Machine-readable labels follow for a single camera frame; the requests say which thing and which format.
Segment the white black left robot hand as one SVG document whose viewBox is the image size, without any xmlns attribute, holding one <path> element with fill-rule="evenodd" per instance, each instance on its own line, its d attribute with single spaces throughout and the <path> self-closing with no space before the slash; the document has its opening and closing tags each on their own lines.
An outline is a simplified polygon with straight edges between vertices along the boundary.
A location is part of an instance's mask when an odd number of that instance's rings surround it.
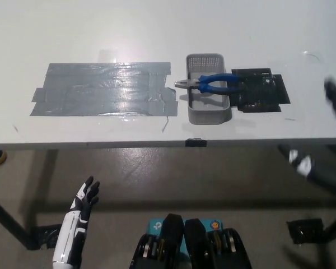
<svg viewBox="0 0 336 269">
<path fill-rule="evenodd" d="M 52 260 L 56 269 L 80 268 L 91 210 L 98 202 L 100 182 L 90 176 L 78 190 L 66 213 Z"/>
</svg>

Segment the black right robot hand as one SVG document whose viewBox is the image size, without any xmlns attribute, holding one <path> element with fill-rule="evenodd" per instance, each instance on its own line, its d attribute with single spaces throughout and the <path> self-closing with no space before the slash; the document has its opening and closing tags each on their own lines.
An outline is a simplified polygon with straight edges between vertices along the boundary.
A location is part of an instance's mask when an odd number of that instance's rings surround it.
<svg viewBox="0 0 336 269">
<path fill-rule="evenodd" d="M 304 155 L 297 149 L 287 145 L 278 145 L 278 149 L 283 157 L 301 176 L 308 178 L 312 172 L 312 159 L 310 155 Z"/>
</svg>

